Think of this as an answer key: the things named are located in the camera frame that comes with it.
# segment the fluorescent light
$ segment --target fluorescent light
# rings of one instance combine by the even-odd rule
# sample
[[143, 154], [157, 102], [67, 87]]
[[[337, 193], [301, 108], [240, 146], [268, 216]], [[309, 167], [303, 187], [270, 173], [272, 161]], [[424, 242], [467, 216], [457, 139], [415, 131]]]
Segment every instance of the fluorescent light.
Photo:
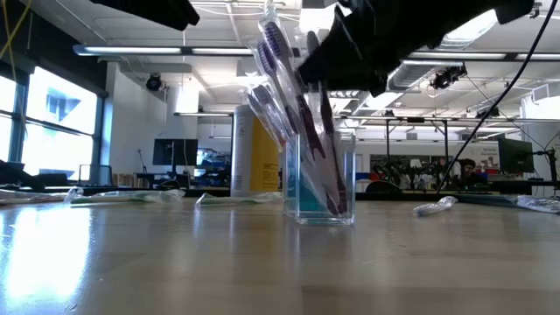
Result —
[[[525, 60], [526, 53], [520, 53], [515, 57], [517, 60]], [[560, 53], [533, 53], [531, 60], [560, 60]]]
[[175, 116], [190, 116], [190, 117], [231, 117], [229, 113], [175, 113]]
[[248, 48], [193, 48], [192, 54], [201, 55], [243, 55], [251, 56], [251, 50]]
[[359, 110], [380, 110], [385, 109], [390, 103], [398, 100], [403, 93], [394, 93], [394, 92], [385, 92], [383, 94], [377, 95], [377, 97], [369, 96], [367, 100], [364, 102], [366, 107], [360, 107], [356, 109], [356, 112]]
[[119, 47], [119, 46], [85, 46], [84, 50], [88, 53], [101, 54], [181, 54], [181, 49], [177, 47]]
[[413, 52], [409, 58], [440, 60], [502, 60], [505, 53], [498, 52]]
[[488, 32], [498, 22], [496, 11], [490, 10], [447, 33], [442, 40], [442, 48], [462, 49]]
[[403, 60], [403, 65], [407, 66], [445, 66], [445, 67], [461, 67], [461, 61], [443, 61], [443, 60]]
[[479, 128], [479, 132], [508, 132], [516, 130], [517, 128], [504, 128], [504, 127], [487, 127]]

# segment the glass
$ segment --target glass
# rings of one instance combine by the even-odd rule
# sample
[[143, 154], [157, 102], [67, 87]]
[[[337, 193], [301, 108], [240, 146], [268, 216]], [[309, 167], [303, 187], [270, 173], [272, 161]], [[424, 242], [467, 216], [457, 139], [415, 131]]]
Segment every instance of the glass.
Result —
[[0, 159], [8, 160], [10, 153], [11, 119], [0, 117]]
[[286, 144], [284, 173], [284, 213], [300, 224], [349, 225], [354, 223], [355, 209], [355, 137], [340, 136], [339, 167], [346, 184], [347, 212], [333, 215], [317, 200], [311, 185], [302, 170], [301, 151], [308, 150], [299, 136], [293, 137]]
[[91, 164], [91, 136], [76, 136], [29, 123], [26, 129], [22, 163], [31, 175], [65, 173], [68, 179], [78, 180], [80, 165]]
[[16, 82], [0, 76], [0, 109], [13, 112], [14, 101], [16, 100]]
[[27, 115], [94, 134], [97, 95], [40, 67], [30, 76]]

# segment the desk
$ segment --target desk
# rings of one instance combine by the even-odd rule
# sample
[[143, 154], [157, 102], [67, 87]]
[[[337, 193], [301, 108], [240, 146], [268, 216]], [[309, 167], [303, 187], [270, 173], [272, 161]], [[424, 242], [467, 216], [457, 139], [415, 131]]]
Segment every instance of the desk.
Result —
[[280, 206], [3, 207], [0, 313], [558, 314], [560, 217], [357, 202], [354, 227]]

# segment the security camera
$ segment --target security camera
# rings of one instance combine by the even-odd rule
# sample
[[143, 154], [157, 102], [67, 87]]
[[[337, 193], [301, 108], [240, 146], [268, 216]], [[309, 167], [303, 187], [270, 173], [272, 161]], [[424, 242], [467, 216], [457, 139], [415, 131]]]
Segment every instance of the security camera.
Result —
[[152, 92], [159, 92], [165, 88], [165, 84], [161, 81], [161, 73], [152, 73], [146, 81], [146, 88]]

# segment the person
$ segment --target person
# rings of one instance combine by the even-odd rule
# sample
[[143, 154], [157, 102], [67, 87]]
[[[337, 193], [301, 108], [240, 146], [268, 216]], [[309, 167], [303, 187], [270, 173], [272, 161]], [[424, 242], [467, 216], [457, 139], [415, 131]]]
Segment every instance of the person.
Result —
[[461, 161], [461, 174], [453, 177], [456, 187], [470, 187], [477, 184], [487, 184], [487, 180], [474, 172], [476, 164], [470, 158]]

